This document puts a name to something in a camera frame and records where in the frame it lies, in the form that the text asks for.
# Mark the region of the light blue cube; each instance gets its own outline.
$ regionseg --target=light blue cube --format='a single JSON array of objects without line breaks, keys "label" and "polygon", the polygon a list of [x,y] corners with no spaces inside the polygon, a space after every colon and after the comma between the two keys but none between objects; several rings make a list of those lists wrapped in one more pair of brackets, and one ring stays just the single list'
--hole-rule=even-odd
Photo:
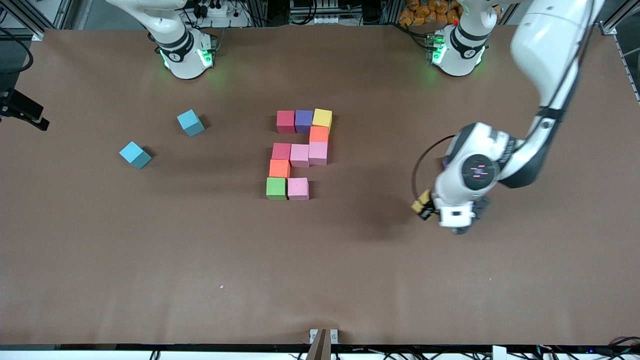
[{"label": "light blue cube", "polygon": [[182,130],[189,136],[196,135],[197,133],[201,133],[204,130],[204,126],[198,119],[198,115],[196,115],[193,110],[189,110],[182,115],[178,116],[178,121],[180,122],[180,126],[182,126]]},{"label": "light blue cube", "polygon": [[151,160],[151,156],[134,142],[130,142],[125,146],[124,149],[120,151],[120,155],[138,169],[141,169]]}]

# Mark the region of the cube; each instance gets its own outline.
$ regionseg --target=cube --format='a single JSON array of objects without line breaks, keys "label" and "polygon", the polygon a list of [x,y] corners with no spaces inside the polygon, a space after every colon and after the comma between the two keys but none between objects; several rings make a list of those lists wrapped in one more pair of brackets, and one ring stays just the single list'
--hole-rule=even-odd
[{"label": "cube", "polygon": [[138,170],[151,160],[151,156],[134,142],[130,142],[125,146],[124,149],[120,151],[120,155]]},{"label": "cube", "polygon": [[273,143],[273,150],[271,151],[271,159],[276,160],[288,160],[291,155],[291,144],[276,142]]},{"label": "cube", "polygon": [[269,177],[289,177],[291,166],[289,160],[271,159],[269,161]]},{"label": "cube", "polygon": [[309,165],[326,165],[328,146],[326,142],[309,143]]},{"label": "cube", "polygon": [[314,111],[313,125],[328,127],[329,132],[331,132],[332,118],[333,112],[331,110],[316,109]]},{"label": "cube", "polygon": [[296,133],[296,112],[293,110],[278,110],[276,127],[280,134]]},{"label": "cube", "polygon": [[287,182],[289,200],[309,200],[309,181],[306,177],[292,177]]},{"label": "cube", "polygon": [[309,145],[294,143],[291,145],[291,167],[309,167]]},{"label": "cube", "polygon": [[314,121],[314,112],[312,110],[296,110],[296,132],[297,133],[309,134],[313,121]]},{"label": "cube", "polygon": [[200,119],[198,119],[198,115],[196,115],[193,110],[189,110],[184,114],[178,115],[178,122],[180,122],[182,130],[184,130],[184,132],[189,136],[193,136],[204,131],[204,126]]},{"label": "cube", "polygon": [[309,142],[329,142],[329,128],[313,125],[309,132]]},{"label": "cube", "polygon": [[287,200],[287,180],[283,177],[267,177],[267,198]]}]

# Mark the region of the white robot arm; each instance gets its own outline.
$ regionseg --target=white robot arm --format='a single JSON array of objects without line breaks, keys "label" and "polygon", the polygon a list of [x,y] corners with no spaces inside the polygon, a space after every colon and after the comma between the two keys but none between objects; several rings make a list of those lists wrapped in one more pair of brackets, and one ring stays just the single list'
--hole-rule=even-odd
[{"label": "white robot arm", "polygon": [[164,66],[181,79],[193,79],[213,66],[212,37],[187,29],[175,10],[187,0],[107,0],[140,21],[160,47]]},{"label": "white robot arm", "polygon": [[[495,25],[489,5],[496,3],[461,2],[469,13],[457,27],[443,29],[441,49],[445,50],[434,64],[453,75],[468,74],[479,62],[484,41]],[[511,43],[516,64],[540,93],[540,107],[527,136],[519,139],[481,122],[465,126],[447,150],[445,170],[436,178],[422,218],[430,211],[438,213],[441,226],[451,227],[456,234],[465,233],[488,204],[484,195],[497,183],[520,188],[536,180],[577,85],[582,39],[603,3],[531,3]]]}]

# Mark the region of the orange cube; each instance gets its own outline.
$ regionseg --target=orange cube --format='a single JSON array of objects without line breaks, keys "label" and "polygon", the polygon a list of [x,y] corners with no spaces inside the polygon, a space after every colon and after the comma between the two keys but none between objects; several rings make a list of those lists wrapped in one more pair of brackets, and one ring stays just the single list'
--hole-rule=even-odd
[{"label": "orange cube", "polygon": [[269,177],[289,178],[291,164],[289,160],[271,159],[269,162]]},{"label": "orange cube", "polygon": [[326,126],[312,126],[309,142],[329,142],[329,128]]}]

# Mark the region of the yellow cube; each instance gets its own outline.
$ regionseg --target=yellow cube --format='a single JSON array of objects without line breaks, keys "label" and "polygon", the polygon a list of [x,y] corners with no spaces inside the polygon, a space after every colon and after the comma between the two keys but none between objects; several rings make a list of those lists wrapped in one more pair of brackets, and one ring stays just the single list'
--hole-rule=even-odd
[{"label": "yellow cube", "polygon": [[333,112],[331,110],[316,109],[314,111],[313,125],[324,126],[329,128],[331,133],[331,120],[333,118]]}]

